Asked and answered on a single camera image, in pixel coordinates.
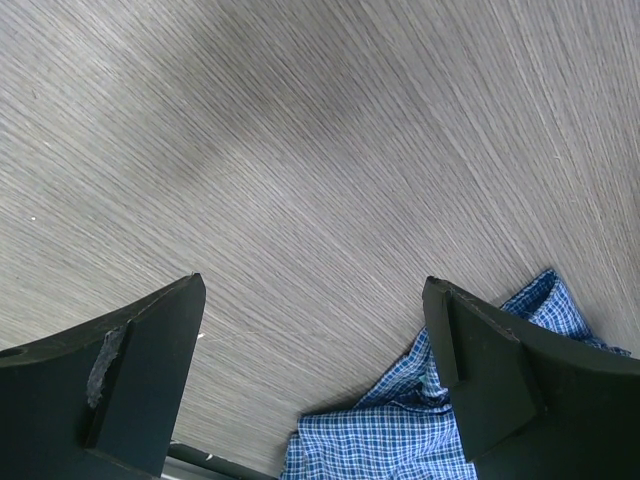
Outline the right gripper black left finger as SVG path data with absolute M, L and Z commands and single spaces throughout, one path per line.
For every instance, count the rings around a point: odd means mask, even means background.
M 205 300 L 194 273 L 2 351 L 2 478 L 160 477 Z

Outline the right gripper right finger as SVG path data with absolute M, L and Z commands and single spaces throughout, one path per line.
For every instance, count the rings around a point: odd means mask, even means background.
M 553 333 L 442 279 L 426 328 L 481 479 L 636 479 L 639 362 Z

